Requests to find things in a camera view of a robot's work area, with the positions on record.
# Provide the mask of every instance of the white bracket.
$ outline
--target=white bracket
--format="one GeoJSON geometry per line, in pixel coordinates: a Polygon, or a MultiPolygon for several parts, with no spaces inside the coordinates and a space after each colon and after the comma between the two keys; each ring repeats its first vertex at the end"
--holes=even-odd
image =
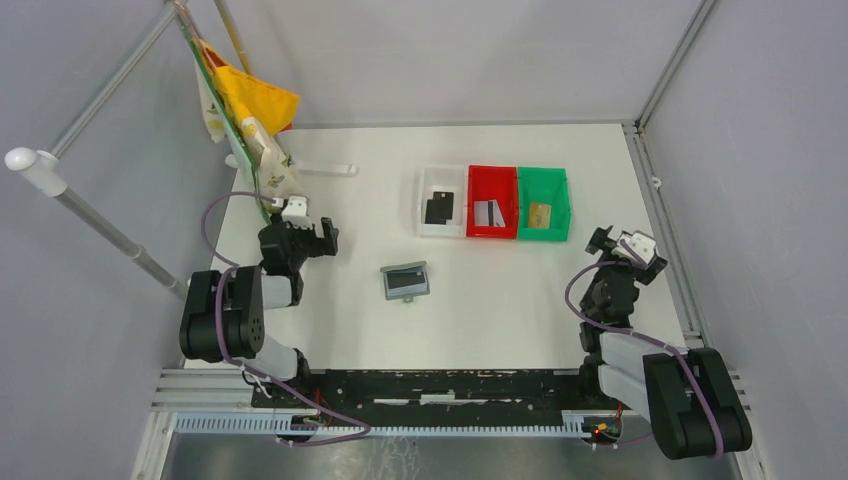
{"type": "MultiPolygon", "coordinates": [[[[297,168],[297,171],[306,175],[323,175],[327,177],[345,177],[351,178],[359,174],[359,167],[352,163],[318,163],[309,162],[306,160],[297,160],[291,157],[290,164],[297,168]]],[[[235,155],[232,153],[227,155],[224,163],[232,168],[239,168],[235,155]]]]}
{"type": "Polygon", "coordinates": [[[59,159],[44,150],[15,148],[6,154],[6,168],[20,173],[48,197],[57,197],[68,189],[68,184],[54,171],[58,164],[59,159]]]}

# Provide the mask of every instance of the yellow cloth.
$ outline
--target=yellow cloth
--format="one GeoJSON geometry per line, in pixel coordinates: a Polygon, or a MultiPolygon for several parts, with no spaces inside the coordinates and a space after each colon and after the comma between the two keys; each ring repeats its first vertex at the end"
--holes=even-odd
{"type": "Polygon", "coordinates": [[[254,117],[271,135],[291,125],[300,97],[234,68],[208,43],[199,43],[215,90],[224,99],[230,118],[241,123],[254,117]]]}

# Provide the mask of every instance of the card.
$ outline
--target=card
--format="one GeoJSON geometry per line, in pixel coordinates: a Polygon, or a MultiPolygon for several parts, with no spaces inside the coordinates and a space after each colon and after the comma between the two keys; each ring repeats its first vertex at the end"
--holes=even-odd
{"type": "Polygon", "coordinates": [[[474,202],[474,225],[478,227],[506,227],[497,200],[474,202]]]}
{"type": "Polygon", "coordinates": [[[531,203],[527,226],[530,228],[551,228],[551,206],[547,203],[531,203]]]}

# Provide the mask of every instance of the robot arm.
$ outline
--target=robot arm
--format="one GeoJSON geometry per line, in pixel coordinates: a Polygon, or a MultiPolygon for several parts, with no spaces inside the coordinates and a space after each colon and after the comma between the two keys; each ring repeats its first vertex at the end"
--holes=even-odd
{"type": "MultiPolygon", "coordinates": [[[[581,324],[581,344],[589,355],[580,373],[590,390],[620,400],[648,420],[668,458],[710,455],[716,451],[715,437],[680,363],[667,350],[629,335],[629,316],[639,298],[635,282],[648,285],[667,262],[649,235],[622,232],[612,239],[611,229],[598,228],[586,248],[589,253],[602,251],[604,266],[595,273],[580,310],[614,331],[581,324]]],[[[724,451],[750,448],[751,427],[721,355],[712,348],[678,351],[716,419],[724,451]]]]}

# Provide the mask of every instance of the black card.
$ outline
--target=black card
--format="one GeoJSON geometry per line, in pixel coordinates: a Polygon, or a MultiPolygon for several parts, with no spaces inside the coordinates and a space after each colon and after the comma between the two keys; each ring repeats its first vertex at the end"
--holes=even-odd
{"type": "Polygon", "coordinates": [[[445,220],[453,218],[453,192],[433,192],[433,204],[436,217],[445,220]]]}

